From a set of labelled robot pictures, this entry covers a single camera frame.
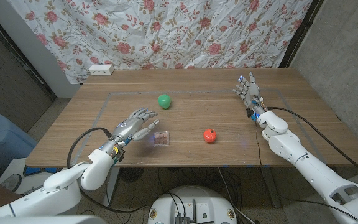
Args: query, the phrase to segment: white robotic arm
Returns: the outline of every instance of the white robotic arm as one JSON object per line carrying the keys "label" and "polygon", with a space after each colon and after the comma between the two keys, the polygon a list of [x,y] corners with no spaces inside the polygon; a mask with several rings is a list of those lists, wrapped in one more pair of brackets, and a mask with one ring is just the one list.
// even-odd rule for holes
{"label": "white robotic arm", "polygon": [[[123,148],[132,139],[134,141],[142,139],[156,126],[158,120],[141,129],[143,123],[154,116],[157,116],[157,113],[147,112],[147,109],[141,108],[119,124],[112,134],[104,129],[110,137],[99,149],[89,155],[92,163],[81,162],[51,175],[41,189],[0,207],[0,217],[75,214],[76,205],[81,200],[77,179],[80,179],[81,186],[85,190],[96,190],[102,186],[110,168],[123,158],[122,155],[125,153]],[[80,139],[75,141],[72,149]]]}
{"label": "white robotic arm", "polygon": [[[250,73],[250,80],[251,83],[255,83],[252,73]],[[262,136],[268,141],[271,150],[294,165],[326,204],[338,209],[330,208],[339,223],[356,223],[358,220],[358,184],[343,179],[307,151],[301,145],[298,136],[288,129],[288,124],[273,112],[267,111],[263,105],[263,99],[259,93],[255,92],[256,88],[254,87],[252,96],[249,96],[248,82],[243,77],[240,77],[239,82],[245,85],[237,86],[238,89],[233,91],[240,95],[244,104],[249,107],[247,112],[250,111],[249,109],[254,112],[251,115],[252,119],[265,128]],[[251,104],[245,100],[249,98],[252,99]],[[339,210],[352,215],[353,218]]]}

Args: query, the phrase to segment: power strip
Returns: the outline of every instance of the power strip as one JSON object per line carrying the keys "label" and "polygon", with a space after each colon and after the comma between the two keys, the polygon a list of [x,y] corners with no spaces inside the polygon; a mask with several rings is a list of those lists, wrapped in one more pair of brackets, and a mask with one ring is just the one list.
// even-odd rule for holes
{"label": "power strip", "polygon": [[89,71],[91,75],[111,75],[114,67],[112,65],[92,65]]}

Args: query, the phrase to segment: metal hand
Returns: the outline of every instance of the metal hand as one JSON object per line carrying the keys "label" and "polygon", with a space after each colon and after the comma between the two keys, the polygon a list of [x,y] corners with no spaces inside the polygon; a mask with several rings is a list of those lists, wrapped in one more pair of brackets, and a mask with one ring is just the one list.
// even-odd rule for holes
{"label": "metal hand", "polygon": [[158,114],[156,112],[148,111],[148,109],[144,108],[135,110],[125,121],[117,125],[116,129],[112,133],[112,138],[117,142],[125,141],[127,139],[135,141],[142,139],[160,121],[155,120],[148,127],[140,130],[143,123],[149,118],[157,115]]}
{"label": "metal hand", "polygon": [[252,109],[258,116],[266,112],[267,109],[263,106],[263,98],[259,95],[259,87],[255,83],[255,77],[252,72],[249,72],[249,81],[241,75],[238,79],[240,85],[236,85],[237,89],[233,89],[233,92],[239,95],[246,107]]}

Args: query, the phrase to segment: clear plastic box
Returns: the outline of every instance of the clear plastic box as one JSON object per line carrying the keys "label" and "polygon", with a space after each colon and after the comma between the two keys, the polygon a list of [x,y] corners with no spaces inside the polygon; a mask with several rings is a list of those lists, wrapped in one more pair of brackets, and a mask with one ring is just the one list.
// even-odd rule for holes
{"label": "clear plastic box", "polygon": [[154,146],[169,146],[169,131],[154,133]]}

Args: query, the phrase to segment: floral curtain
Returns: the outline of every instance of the floral curtain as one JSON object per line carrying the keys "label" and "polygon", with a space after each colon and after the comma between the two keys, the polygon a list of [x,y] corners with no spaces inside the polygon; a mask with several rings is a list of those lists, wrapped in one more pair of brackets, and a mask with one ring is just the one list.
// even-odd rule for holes
{"label": "floral curtain", "polygon": [[8,0],[71,83],[115,69],[277,67],[311,0]]}

